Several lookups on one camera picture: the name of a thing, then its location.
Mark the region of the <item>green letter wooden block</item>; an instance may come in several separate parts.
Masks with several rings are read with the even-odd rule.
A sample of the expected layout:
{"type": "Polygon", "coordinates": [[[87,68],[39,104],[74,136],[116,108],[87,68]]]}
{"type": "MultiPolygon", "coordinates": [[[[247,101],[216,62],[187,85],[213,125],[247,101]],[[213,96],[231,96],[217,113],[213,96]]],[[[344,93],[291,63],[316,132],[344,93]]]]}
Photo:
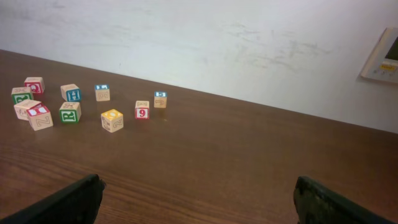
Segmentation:
{"type": "Polygon", "coordinates": [[[12,89],[12,100],[14,104],[18,104],[24,100],[33,100],[34,96],[30,87],[15,87],[12,89]]]}

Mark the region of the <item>blue L wooden block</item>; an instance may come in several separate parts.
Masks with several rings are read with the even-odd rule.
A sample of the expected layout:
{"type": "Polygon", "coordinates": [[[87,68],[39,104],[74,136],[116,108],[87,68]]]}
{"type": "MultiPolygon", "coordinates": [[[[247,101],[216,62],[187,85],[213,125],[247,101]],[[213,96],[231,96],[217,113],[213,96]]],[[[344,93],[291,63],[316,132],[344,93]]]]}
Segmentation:
{"type": "Polygon", "coordinates": [[[109,101],[110,89],[107,84],[95,85],[95,97],[97,101],[109,101]]]}

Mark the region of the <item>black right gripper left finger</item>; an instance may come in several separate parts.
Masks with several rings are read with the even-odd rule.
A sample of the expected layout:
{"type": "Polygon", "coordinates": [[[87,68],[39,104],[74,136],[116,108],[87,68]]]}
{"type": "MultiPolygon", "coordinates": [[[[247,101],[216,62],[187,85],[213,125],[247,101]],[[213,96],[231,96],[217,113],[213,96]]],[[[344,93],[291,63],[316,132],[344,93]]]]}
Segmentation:
{"type": "Polygon", "coordinates": [[[54,194],[1,220],[1,224],[93,224],[105,182],[90,174],[54,194]]]}

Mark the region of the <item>beige wall control panel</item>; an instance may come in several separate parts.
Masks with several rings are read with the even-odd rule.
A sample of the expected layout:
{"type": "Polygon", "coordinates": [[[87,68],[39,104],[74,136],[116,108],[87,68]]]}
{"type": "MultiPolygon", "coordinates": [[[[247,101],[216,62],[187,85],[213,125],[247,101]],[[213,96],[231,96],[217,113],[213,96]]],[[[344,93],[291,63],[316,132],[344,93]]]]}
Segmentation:
{"type": "Polygon", "coordinates": [[[384,30],[360,74],[380,82],[397,83],[397,28],[384,30]]]}

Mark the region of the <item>red 9 wooden block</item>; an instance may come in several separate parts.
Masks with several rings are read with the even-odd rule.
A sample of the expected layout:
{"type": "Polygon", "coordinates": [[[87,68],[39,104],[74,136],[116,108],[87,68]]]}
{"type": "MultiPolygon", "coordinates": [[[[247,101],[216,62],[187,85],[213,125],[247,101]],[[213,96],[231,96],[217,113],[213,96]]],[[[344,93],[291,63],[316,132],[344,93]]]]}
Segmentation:
{"type": "Polygon", "coordinates": [[[149,119],[149,101],[136,101],[134,116],[136,119],[149,119]]]}

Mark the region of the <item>blue 5 wooden block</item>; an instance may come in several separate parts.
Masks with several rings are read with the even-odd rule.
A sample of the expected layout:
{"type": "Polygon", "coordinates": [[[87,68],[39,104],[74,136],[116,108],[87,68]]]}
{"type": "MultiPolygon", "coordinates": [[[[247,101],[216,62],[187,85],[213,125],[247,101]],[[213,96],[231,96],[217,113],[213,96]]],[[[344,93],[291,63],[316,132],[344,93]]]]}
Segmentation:
{"type": "Polygon", "coordinates": [[[154,92],[154,108],[167,107],[167,93],[165,91],[154,92]]]}

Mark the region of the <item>blue H wooden block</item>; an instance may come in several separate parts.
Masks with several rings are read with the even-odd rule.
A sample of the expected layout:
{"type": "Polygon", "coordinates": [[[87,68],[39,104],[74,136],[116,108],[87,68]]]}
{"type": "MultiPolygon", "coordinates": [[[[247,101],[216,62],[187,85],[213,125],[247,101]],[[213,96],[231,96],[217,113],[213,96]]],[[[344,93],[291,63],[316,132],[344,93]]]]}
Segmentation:
{"type": "Polygon", "coordinates": [[[81,90],[75,84],[62,85],[60,87],[62,98],[67,102],[80,102],[81,90]]]}

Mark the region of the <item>red I wooden block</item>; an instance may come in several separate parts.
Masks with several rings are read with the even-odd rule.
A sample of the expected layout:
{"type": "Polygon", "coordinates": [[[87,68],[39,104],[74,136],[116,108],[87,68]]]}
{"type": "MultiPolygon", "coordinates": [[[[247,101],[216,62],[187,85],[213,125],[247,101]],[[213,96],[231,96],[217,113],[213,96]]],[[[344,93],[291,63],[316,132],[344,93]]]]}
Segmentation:
{"type": "Polygon", "coordinates": [[[28,109],[27,117],[29,124],[34,131],[53,126],[51,112],[46,106],[28,109]]]}

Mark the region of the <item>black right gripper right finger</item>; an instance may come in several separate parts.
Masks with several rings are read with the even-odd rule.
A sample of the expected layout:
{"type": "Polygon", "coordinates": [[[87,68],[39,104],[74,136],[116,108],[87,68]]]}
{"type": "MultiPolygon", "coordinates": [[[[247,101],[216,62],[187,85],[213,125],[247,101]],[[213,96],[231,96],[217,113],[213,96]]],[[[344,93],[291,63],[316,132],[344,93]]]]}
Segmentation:
{"type": "Polygon", "coordinates": [[[307,176],[297,179],[294,205],[299,224],[394,224],[307,176]]]}

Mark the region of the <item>red Q wooden block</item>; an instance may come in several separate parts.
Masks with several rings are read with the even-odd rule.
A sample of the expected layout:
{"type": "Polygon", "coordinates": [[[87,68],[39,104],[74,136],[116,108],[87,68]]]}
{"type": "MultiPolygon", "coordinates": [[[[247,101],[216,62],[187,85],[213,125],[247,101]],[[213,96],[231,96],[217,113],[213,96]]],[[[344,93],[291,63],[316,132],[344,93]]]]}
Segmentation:
{"type": "Polygon", "coordinates": [[[24,81],[24,86],[29,87],[33,94],[43,94],[45,90],[42,77],[27,77],[24,81]]]}

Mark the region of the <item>green R wooden block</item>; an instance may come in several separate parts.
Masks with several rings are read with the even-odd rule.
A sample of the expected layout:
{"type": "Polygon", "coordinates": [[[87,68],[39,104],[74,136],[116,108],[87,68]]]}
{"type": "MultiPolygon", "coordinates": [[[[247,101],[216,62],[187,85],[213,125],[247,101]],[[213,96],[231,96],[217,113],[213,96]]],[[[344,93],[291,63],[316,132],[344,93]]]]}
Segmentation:
{"type": "Polygon", "coordinates": [[[78,123],[81,117],[79,102],[64,102],[59,109],[60,119],[63,123],[78,123]]]}

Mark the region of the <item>plain faced wooden block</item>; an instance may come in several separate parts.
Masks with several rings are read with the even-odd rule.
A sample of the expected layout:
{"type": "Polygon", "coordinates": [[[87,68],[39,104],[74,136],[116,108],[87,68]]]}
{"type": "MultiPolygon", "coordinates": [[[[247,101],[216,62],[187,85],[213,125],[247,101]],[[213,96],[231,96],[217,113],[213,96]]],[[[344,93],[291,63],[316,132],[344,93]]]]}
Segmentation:
{"type": "Polygon", "coordinates": [[[41,106],[42,106],[41,101],[24,100],[20,103],[15,104],[14,109],[15,109],[16,116],[18,119],[27,121],[28,120],[27,110],[32,109],[32,108],[41,107],[41,106]]]}

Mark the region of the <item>yellow O wooden block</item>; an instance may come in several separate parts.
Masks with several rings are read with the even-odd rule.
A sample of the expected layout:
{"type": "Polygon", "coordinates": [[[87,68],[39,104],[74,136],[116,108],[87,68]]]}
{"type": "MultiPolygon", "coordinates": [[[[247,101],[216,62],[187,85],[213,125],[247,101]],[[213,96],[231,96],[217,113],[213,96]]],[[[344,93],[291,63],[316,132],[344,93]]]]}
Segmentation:
{"type": "Polygon", "coordinates": [[[116,109],[111,109],[101,114],[102,127],[113,133],[124,127],[123,114],[116,109]]]}

